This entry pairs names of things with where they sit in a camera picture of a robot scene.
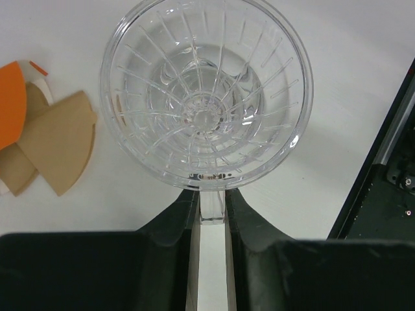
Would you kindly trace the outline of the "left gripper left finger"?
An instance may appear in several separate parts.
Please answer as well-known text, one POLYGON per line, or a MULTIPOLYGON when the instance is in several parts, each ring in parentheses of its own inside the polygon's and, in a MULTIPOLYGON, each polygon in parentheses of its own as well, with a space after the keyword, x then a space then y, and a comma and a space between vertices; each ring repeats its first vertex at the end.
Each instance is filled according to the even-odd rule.
POLYGON ((2 310, 196 310, 199 193, 135 231, 1 237, 2 310))

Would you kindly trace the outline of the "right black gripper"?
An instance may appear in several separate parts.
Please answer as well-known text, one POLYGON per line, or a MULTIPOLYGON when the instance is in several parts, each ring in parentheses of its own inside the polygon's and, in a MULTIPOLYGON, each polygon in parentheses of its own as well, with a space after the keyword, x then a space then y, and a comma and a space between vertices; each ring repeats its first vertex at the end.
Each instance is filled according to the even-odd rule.
POLYGON ((414 241, 413 65, 327 237, 414 241))

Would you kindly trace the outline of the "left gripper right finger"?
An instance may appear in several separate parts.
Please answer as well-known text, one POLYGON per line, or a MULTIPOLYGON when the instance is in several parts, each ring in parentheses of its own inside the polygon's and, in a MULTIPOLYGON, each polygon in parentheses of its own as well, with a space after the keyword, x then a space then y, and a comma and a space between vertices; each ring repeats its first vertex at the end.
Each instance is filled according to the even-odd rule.
POLYGON ((414 244, 296 240, 225 194, 229 310, 413 310, 414 244))

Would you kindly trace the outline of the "clear glass cup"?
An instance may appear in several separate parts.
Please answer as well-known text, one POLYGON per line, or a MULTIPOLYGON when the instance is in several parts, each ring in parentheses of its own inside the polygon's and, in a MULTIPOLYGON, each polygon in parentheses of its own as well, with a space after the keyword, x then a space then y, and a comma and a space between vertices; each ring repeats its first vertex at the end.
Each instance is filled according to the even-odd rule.
POLYGON ((223 223, 225 193, 266 176, 311 116, 313 72, 269 1, 142 1, 118 23, 99 77, 104 120, 154 178, 199 193, 223 223))

